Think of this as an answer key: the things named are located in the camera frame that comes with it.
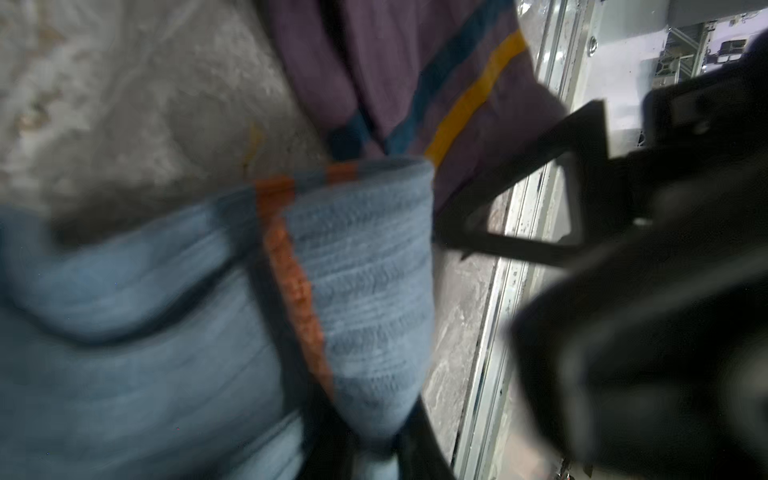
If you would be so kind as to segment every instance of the concrete floor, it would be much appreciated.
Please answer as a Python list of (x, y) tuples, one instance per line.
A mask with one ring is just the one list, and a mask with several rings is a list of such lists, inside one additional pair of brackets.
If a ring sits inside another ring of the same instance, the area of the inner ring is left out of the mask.
[[(518, 3), (534, 58), (548, 6)], [(49, 217), (67, 243), (329, 162), (247, 0), (0, 0), (0, 37), (0, 201)], [(494, 266), (435, 252), (424, 397), (447, 458)]]

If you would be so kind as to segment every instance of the yellow stripe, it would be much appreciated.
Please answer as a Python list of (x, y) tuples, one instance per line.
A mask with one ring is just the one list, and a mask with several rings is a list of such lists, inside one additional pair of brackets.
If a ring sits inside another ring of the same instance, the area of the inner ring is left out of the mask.
[(475, 83), (469, 86), (461, 97), (453, 104), (451, 111), (442, 119), (437, 127), (432, 143), (429, 144), (424, 155), (429, 158), (435, 167), (439, 167), (451, 148), (458, 134), (464, 130), (469, 119), (480, 108), (491, 94), (498, 76), (514, 57), (525, 51), (525, 39), (522, 32), (517, 30), (504, 39), (488, 59), (485, 68)]
[(256, 154), (259, 153), (259, 148), (261, 148), (263, 141), (264, 134), (262, 131), (259, 130), (256, 124), (250, 122), (250, 130), (248, 134), (248, 151), (245, 153), (242, 163), (243, 178), (248, 177), (248, 165), (256, 157)]

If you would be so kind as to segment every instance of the orange stripe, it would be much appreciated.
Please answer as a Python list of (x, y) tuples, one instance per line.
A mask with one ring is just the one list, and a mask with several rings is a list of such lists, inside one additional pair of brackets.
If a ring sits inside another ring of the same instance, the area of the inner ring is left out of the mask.
[(293, 203), (296, 189), (292, 177), (281, 175), (259, 180), (256, 185), (256, 210), (263, 227), (269, 227), (272, 219), (286, 205)]
[(357, 162), (334, 164), (326, 170), (328, 185), (345, 184), (357, 180)]
[(325, 336), (312, 306), (312, 283), (296, 261), (286, 221), (273, 220), (264, 236), (272, 271), (298, 336), (304, 360), (326, 394), (333, 398), (333, 374), (325, 356)]

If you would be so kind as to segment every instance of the metal track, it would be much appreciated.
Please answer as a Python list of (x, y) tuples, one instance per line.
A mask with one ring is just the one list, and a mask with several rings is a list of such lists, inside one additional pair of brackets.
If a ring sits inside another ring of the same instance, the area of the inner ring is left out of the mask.
[[(599, 0), (550, 2), (536, 75), (562, 101), (572, 97), (571, 79), (581, 65), (589, 17), (596, 1)], [(545, 231), (551, 229), (547, 216), (553, 202), (559, 201), (557, 177), (550, 163), (514, 186), (505, 199), (506, 235), (546, 236)], [(518, 306), (531, 295), (529, 284), (534, 270), (527, 263), (497, 260), (453, 455), (454, 473), (459, 480), (481, 480), (488, 476), (511, 375), (504, 333)]]

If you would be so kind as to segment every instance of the black object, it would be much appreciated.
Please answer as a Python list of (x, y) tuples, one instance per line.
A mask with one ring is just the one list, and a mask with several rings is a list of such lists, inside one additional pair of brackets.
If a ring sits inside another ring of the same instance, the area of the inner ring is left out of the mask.
[[(567, 458), (648, 478), (768, 474), (766, 44), (650, 93), (646, 148), (607, 160), (588, 104), (436, 222), (449, 247), (571, 267), (511, 332), (538, 427)], [(472, 229), (477, 207), (565, 151), (580, 244)]]

